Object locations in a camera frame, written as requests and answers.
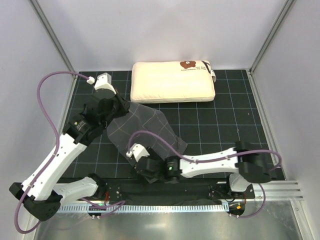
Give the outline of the dark grey checked pillowcase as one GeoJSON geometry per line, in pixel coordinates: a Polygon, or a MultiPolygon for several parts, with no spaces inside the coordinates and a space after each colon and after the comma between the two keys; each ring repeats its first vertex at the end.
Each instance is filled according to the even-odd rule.
{"type": "MultiPolygon", "coordinates": [[[[164,139],[181,155],[187,149],[188,144],[182,140],[170,126],[165,114],[138,103],[130,103],[128,113],[125,116],[115,118],[106,128],[109,140],[116,146],[119,153],[128,161],[132,168],[136,160],[126,156],[129,139],[137,131],[149,131],[164,139]]],[[[149,134],[137,134],[130,145],[141,144],[145,148],[152,148],[155,153],[165,160],[176,156],[163,142],[149,134]]]]}

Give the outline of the cream white pillow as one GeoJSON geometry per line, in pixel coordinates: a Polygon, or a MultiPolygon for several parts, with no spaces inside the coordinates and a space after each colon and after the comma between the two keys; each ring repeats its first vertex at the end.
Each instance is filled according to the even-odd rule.
{"type": "Polygon", "coordinates": [[[137,62],[130,100],[139,104],[211,102],[216,74],[207,60],[137,62]]]}

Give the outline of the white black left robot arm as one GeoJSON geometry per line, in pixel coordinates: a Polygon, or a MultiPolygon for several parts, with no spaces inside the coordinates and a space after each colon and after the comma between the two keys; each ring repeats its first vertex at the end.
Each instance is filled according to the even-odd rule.
{"type": "Polygon", "coordinates": [[[14,182],[9,191],[41,222],[52,218],[62,205],[86,197],[103,199],[107,185],[95,173],[64,186],[57,182],[74,159],[102,135],[112,120],[125,116],[129,108],[130,103],[117,91],[96,90],[82,112],[69,119],[59,142],[37,170],[24,182],[14,182]]]}

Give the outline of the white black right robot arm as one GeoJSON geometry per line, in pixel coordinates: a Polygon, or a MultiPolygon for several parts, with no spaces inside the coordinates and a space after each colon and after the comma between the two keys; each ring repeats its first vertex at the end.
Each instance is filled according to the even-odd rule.
{"type": "Polygon", "coordinates": [[[135,143],[128,152],[135,160],[135,171],[147,180],[175,184],[180,178],[226,172],[225,192],[237,198],[250,184],[264,184],[272,180],[266,155],[278,153],[268,149],[252,149],[250,144],[236,142],[234,147],[202,155],[181,155],[162,159],[150,147],[135,143]]]}

